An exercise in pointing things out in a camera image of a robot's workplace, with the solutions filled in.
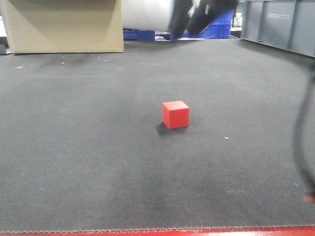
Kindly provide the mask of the black blurred gripper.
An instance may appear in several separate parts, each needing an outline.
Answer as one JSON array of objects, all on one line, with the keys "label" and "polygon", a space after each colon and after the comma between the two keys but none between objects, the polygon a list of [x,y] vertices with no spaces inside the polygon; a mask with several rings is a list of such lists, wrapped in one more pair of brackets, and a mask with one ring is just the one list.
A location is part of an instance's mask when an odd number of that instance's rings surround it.
[{"label": "black blurred gripper", "polygon": [[238,3],[237,0],[200,0],[193,7],[192,0],[175,0],[168,31],[174,36],[181,36],[185,31],[189,35],[198,35],[223,14],[235,11]]}]

